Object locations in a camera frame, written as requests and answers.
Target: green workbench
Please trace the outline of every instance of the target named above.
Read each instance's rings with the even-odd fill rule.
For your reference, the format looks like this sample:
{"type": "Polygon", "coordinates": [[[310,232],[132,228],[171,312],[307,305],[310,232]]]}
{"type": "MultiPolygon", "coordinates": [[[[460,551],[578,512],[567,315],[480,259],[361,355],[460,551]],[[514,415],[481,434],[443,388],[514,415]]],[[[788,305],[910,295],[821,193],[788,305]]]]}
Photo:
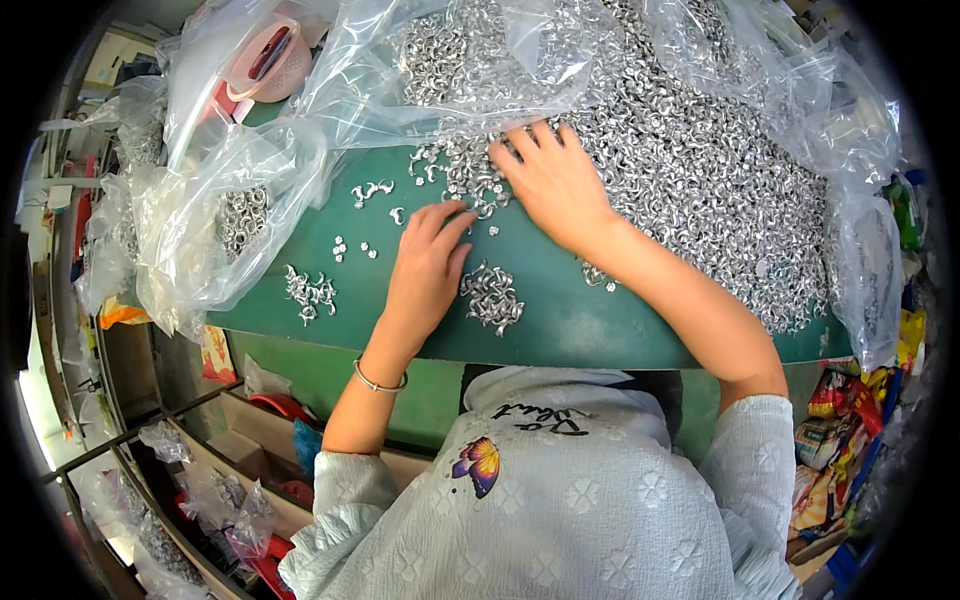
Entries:
{"type": "MultiPolygon", "coordinates": [[[[276,116],[279,105],[257,106],[245,120],[258,125],[276,116]]],[[[407,173],[411,147],[348,151],[343,170],[331,185],[323,209],[308,208],[267,273],[233,310],[210,312],[207,322],[226,329],[303,340],[324,346],[362,349],[387,297],[387,285],[403,227],[389,212],[403,206],[409,217],[426,204],[438,202],[445,188],[444,174],[435,183],[416,186],[407,173]],[[392,194],[377,192],[362,209],[353,207],[350,189],[368,181],[393,180],[392,194]],[[348,246],[344,261],[334,260],[334,238],[348,246]],[[360,243],[377,250],[367,257],[360,243]],[[323,306],[308,326],[300,319],[300,305],[286,300],[286,268],[313,277],[318,271],[332,277],[337,289],[337,314],[328,317],[323,306]]],[[[419,173],[425,162],[418,164],[419,173]]],[[[580,262],[554,244],[527,217],[516,200],[498,208],[487,221],[478,221],[464,241],[473,244],[466,269],[481,260],[514,274],[518,300],[526,303],[519,323],[506,328],[466,319],[467,299],[457,298],[421,357],[552,367],[608,369],[687,369],[697,367],[666,322],[646,302],[623,286],[613,293],[603,286],[589,287],[580,262]],[[490,226],[500,229],[489,236],[490,226]]],[[[832,317],[814,320],[796,336],[774,338],[784,363],[837,358],[851,354],[847,331],[832,317]]]]}

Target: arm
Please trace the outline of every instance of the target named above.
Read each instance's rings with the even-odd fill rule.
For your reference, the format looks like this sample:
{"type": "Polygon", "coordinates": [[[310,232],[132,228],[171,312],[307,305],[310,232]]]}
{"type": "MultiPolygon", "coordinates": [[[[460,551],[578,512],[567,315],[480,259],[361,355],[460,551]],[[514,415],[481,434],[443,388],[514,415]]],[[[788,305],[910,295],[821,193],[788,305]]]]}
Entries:
{"type": "MultiPolygon", "coordinates": [[[[378,386],[400,384],[427,336],[440,324],[453,299],[471,244],[457,246],[476,218],[462,202],[425,206],[411,215],[400,237],[387,305],[373,328],[360,372],[378,386]],[[444,225],[444,220],[463,213],[444,225]]],[[[379,454],[396,394],[367,387],[356,373],[333,408],[324,429],[323,451],[379,454]]]]}
{"type": "Polygon", "coordinates": [[[582,256],[656,310],[704,369],[720,380],[720,411],[742,397],[786,396],[773,340],[760,321],[694,267],[623,220],[610,206],[576,133],[546,123],[507,132],[520,162],[500,144],[490,156],[527,214],[560,246],[582,256]]]}

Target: woman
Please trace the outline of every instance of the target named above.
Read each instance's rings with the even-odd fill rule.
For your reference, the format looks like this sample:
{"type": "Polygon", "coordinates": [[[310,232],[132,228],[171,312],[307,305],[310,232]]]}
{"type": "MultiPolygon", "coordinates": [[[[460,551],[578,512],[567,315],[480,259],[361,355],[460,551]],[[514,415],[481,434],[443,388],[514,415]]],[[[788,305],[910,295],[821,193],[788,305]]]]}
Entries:
{"type": "Polygon", "coordinates": [[[611,387],[623,372],[508,367],[469,384],[469,412],[397,497],[377,454],[407,365],[457,294],[475,218],[430,205],[400,238],[383,315],[326,426],[315,522],[284,580],[299,600],[799,597],[783,561],[792,409],[772,340],[611,209],[571,128],[530,129],[507,133],[522,161],[500,144],[491,159],[534,223],[646,300],[720,380],[707,458],[698,471],[671,453],[653,397],[611,387]]]}

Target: bracelet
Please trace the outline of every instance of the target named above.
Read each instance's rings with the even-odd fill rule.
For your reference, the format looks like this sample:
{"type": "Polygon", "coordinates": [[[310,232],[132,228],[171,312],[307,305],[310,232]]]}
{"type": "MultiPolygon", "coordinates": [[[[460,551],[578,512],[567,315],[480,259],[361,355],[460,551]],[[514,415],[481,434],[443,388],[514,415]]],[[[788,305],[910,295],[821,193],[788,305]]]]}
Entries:
{"type": "Polygon", "coordinates": [[[353,370],[357,373],[357,378],[360,381],[363,381],[364,385],[375,392],[386,392],[388,394],[396,394],[401,391],[403,388],[407,387],[407,371],[403,372],[403,378],[400,379],[400,386],[397,388],[385,388],[382,385],[377,385],[370,381],[367,377],[364,377],[360,372],[360,359],[363,358],[363,354],[356,357],[356,360],[353,361],[353,370]]]}

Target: light blue shirt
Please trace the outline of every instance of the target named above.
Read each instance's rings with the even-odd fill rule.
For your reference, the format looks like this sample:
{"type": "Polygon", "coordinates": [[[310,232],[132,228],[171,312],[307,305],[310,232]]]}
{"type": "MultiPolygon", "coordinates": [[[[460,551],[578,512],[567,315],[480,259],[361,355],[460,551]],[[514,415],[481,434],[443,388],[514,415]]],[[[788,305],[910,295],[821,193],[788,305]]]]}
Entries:
{"type": "Polygon", "coordinates": [[[397,497],[375,456],[321,452],[314,523],[280,563],[315,598],[799,598],[783,555],[793,417],[720,416],[699,470],[623,372],[478,376],[433,465],[397,497]]]}

